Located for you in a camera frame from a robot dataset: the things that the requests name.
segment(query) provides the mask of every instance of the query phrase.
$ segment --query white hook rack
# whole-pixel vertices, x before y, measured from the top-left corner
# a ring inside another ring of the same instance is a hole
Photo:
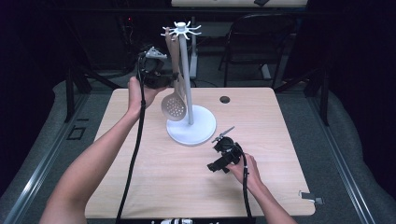
[[[201,26],[189,28],[190,22],[175,22],[176,28],[169,29],[169,35],[176,34],[179,37],[181,63],[185,81],[185,91],[187,100],[187,115],[180,121],[168,120],[166,128],[169,135],[177,142],[186,146],[197,146],[209,139],[216,130],[215,116],[206,108],[193,105],[191,99],[191,84],[189,72],[189,58],[187,55],[187,34],[192,36],[200,33],[192,32]]]
[[[195,17],[192,17],[192,25],[195,24]],[[190,62],[190,78],[196,78],[196,70],[197,70],[197,64],[198,64],[198,55],[197,55],[197,49],[196,49],[196,36],[200,35],[201,33],[195,33],[192,31],[195,31],[199,28],[201,28],[201,25],[197,27],[189,27],[191,25],[191,22],[189,21],[187,24],[184,21],[181,22],[174,22],[174,25],[176,28],[171,28],[169,29],[169,35],[176,34],[177,36],[183,35],[185,39],[190,40],[187,37],[187,34],[191,34],[191,62]]]

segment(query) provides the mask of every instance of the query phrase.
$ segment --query slotted spoon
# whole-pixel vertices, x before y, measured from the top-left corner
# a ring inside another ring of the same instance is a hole
[[[184,102],[184,89],[183,77],[179,73],[178,59],[180,53],[180,46],[177,36],[170,36],[168,33],[165,35],[166,45],[169,49],[172,58],[173,73],[178,73],[177,79],[174,80],[174,92],[163,98],[161,109],[163,114],[170,120],[182,120],[187,114],[186,103]]]

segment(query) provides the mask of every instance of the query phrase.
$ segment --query black camera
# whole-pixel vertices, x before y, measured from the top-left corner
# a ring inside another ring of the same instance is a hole
[[[166,54],[160,53],[154,47],[140,53],[136,78],[152,89],[169,86],[177,78],[177,75],[161,74],[163,60],[165,59]]]
[[[238,143],[234,143],[230,137],[222,137],[214,146],[217,152],[221,152],[221,158],[213,163],[207,165],[207,168],[212,172],[222,170],[224,173],[228,173],[230,170],[225,168],[231,162],[237,164],[239,158],[242,156],[243,150]]]

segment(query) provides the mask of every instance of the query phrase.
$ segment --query wrist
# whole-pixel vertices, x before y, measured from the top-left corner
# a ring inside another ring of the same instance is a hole
[[[127,119],[133,119],[133,120],[139,119],[139,116],[140,116],[140,107],[129,108],[124,115],[124,117],[126,117]]]
[[[247,184],[247,189],[253,196],[257,196],[263,194],[265,191],[268,191],[268,188],[261,181],[252,181]]]

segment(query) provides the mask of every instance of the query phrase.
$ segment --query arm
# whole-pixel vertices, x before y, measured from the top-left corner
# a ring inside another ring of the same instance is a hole
[[[129,131],[139,120],[141,92],[135,77],[130,79],[128,89],[127,112],[66,169],[47,201],[40,223],[86,223],[84,212],[88,200],[115,160]],[[162,90],[145,89],[147,106]]]
[[[245,155],[247,157],[248,167],[247,189],[259,203],[260,208],[267,219],[267,222],[271,224],[297,223],[276,201],[269,189],[262,183],[259,169],[257,168],[257,163],[254,160],[254,157],[248,155],[247,153],[245,153]],[[243,182],[244,164],[242,161],[238,162],[236,165],[229,164],[227,168],[235,175],[239,182]]]

